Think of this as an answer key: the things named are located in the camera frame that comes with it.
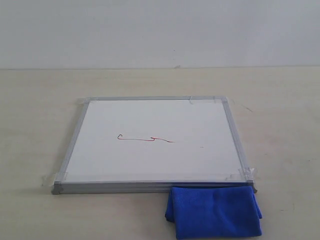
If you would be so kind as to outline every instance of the folded towel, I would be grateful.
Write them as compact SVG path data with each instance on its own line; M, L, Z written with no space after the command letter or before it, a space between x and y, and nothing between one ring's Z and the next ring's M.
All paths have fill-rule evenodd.
M173 187L166 220L175 223L176 238L260 236L261 212L251 186Z

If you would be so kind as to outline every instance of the blue microfiber towel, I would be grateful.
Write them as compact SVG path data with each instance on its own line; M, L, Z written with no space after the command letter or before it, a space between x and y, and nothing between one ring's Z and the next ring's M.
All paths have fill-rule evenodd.
M176 238L260 236L261 212L251 186L173 187L166 220L175 223Z

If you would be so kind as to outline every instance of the beige table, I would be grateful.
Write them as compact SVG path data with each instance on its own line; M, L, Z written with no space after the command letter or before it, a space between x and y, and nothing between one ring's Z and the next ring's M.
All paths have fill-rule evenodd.
M264 219L261 240L320 237L320 67L1 70L1 240L170 240L167 194L51 195L89 96L226 95Z

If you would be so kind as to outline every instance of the silver frame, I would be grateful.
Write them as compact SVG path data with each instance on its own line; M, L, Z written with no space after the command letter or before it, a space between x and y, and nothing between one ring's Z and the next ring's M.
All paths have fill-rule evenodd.
M242 169L240 174L245 181L226 182L64 182L66 170L73 153L82 123L85 119L91 101L141 101L141 100L220 100L226 114L233 141L237 150ZM66 151L64 160L53 182L52 194L82 194L82 193L155 193L168 192L171 187L186 188L218 188L235 186L252 186L254 179L248 166L245 152L240 142L236 124L231 114L228 100L225 96L139 96L139 97L88 97L84 100L81 115L73 132L72 139Z

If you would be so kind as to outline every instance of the red marker line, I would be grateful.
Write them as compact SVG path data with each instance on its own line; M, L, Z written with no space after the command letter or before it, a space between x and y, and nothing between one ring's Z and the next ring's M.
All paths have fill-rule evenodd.
M162 138L158 138L158 137L150 137L151 140L148 140L148 139L139 139L139 138L121 138L123 137L122 134L119 134L119 136L117 137L117 139L119 140L138 140L138 141L146 141L146 142L153 142L154 140L162 140L162 141L165 141L167 143L174 143L174 141L168 141L168 140L165 140L165 139L162 139Z

